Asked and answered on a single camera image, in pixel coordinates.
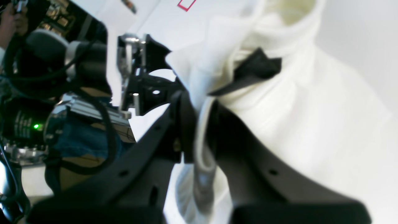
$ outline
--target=person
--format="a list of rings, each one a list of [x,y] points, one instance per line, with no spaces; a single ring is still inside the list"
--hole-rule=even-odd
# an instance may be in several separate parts
[[[14,35],[23,36],[28,31],[27,7],[23,6],[21,13],[15,13],[16,8],[10,3],[1,14],[0,23],[0,61],[3,61],[5,50]]]

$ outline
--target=black cable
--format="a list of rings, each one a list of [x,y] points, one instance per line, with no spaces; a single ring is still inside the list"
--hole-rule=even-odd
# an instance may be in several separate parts
[[[65,75],[65,72],[72,65],[74,65],[77,61],[81,60],[83,57],[85,57],[88,53],[88,50],[93,46],[93,44],[95,44],[96,41],[97,41],[97,38],[92,39],[92,41],[90,41],[90,43],[87,45],[87,47],[84,49],[84,51],[82,51],[78,56],[76,56],[73,60],[71,60],[67,65],[62,67],[60,70],[40,76],[40,77],[27,78],[27,77],[10,77],[9,76],[10,74],[14,74],[13,70],[11,68],[13,67],[13,62],[14,62],[15,56],[16,56],[18,50],[22,46],[22,39],[14,37],[13,40],[10,42],[10,46],[12,46],[12,47],[7,48],[5,60],[4,60],[4,70],[7,75],[6,76],[2,75],[0,77],[9,79],[11,81],[25,81],[25,82],[42,82],[42,81],[47,81],[47,80],[54,79],[54,78],[59,78],[59,77]]]
[[[15,173],[11,169],[10,163],[8,161],[8,158],[6,156],[6,152],[5,152],[4,147],[3,147],[2,144],[0,144],[0,150],[1,150],[1,153],[3,155],[4,161],[6,163],[6,166],[8,168],[8,171],[10,172],[11,177],[14,180],[14,185],[15,185],[15,194],[14,195],[12,195],[12,196],[1,195],[0,196],[0,203],[5,203],[6,204],[6,203],[10,203],[10,202],[16,201],[19,198],[19,196],[21,195],[21,193],[22,193],[22,188],[18,184],[18,181],[17,181],[17,178],[15,176]]]
[[[129,136],[128,136],[126,133],[124,133],[123,131],[116,131],[116,133],[117,133],[119,136],[121,136],[121,137],[129,138]]]
[[[82,174],[82,175],[93,175],[110,165],[116,158],[117,154],[117,144],[116,144],[116,131],[111,123],[111,119],[109,118],[108,111],[106,108],[94,97],[90,96],[88,93],[83,90],[76,89],[74,92],[85,99],[88,103],[93,105],[98,112],[101,114],[102,120],[105,125],[106,138],[108,144],[108,157],[106,160],[99,166],[96,167],[82,167],[75,163],[71,163],[69,161],[61,161],[61,166],[66,168],[74,173]]]
[[[9,80],[8,83],[21,96],[24,96],[26,98],[46,99],[54,96],[60,96],[66,92],[69,92],[71,91],[72,88],[74,88],[77,85],[76,82],[69,83],[65,81],[64,83],[58,85],[56,88],[52,88],[51,90],[49,90],[49,89],[35,88],[34,86],[29,85],[30,82],[12,80],[12,78],[14,78],[12,76],[15,76],[14,58],[16,53],[21,48],[23,41],[24,38],[14,36],[10,44],[8,45],[4,56],[4,71],[7,75],[6,78],[10,78],[8,79]]]
[[[127,139],[130,140],[130,141],[135,141],[134,134],[133,134],[133,136],[131,136],[131,135],[129,134],[130,131],[131,131],[131,133],[133,134],[133,130],[131,130],[130,128],[128,128],[128,129],[127,129],[127,133],[126,133]]]

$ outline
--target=hand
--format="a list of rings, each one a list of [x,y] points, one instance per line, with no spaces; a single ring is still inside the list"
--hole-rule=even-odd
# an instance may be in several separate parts
[[[23,36],[27,33],[28,29],[28,19],[26,17],[27,8],[26,6],[22,7],[21,13],[14,15],[15,25],[16,25],[16,34]]]
[[[14,19],[14,8],[10,3],[1,15],[0,24],[0,47],[6,49],[16,31]]]

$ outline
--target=white fabric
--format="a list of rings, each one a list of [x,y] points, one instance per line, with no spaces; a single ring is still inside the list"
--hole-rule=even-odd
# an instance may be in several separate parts
[[[193,166],[191,164],[185,165],[181,163],[176,164],[173,168],[163,209],[167,222],[171,224],[185,224],[186,222],[184,220],[195,220],[196,223],[206,223],[207,221],[211,221],[211,223],[214,224],[225,223],[226,218],[228,218],[231,213],[232,199],[228,191],[228,181],[221,169],[218,167],[216,170],[214,191],[215,204],[217,206],[214,207],[213,213],[210,216],[200,216],[201,214],[197,212],[197,207],[193,203],[194,200],[192,198],[193,184],[190,181],[191,179],[184,179],[185,175],[181,175],[182,172],[190,172],[188,175],[193,175]],[[182,217],[179,213],[178,206],[184,204],[188,205],[186,208],[190,208],[189,210],[191,213],[184,212],[185,216]]]
[[[183,170],[177,184],[178,210],[188,223],[208,223],[213,216],[214,201],[209,192],[213,191],[217,163],[207,145],[206,130],[215,100],[214,96],[208,96],[203,103],[195,130],[194,165],[188,165]],[[193,176],[194,181],[192,178],[185,178],[186,176]],[[195,198],[202,198],[202,202],[199,202],[201,204],[198,204]],[[210,209],[199,209],[199,206],[207,208],[209,205]]]
[[[205,94],[228,84],[257,47],[282,57],[275,78],[221,97],[221,103],[294,169],[365,203],[374,224],[396,223],[398,121],[355,70],[314,45],[323,4],[269,0],[265,7],[259,1],[245,16],[216,16],[204,42],[171,53],[167,62],[198,110]],[[187,173],[180,177],[185,183],[192,179]]]

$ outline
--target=white backdrop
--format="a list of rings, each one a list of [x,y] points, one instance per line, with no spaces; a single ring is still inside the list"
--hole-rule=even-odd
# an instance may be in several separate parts
[[[398,1],[328,0],[316,42],[356,68],[398,116]]]

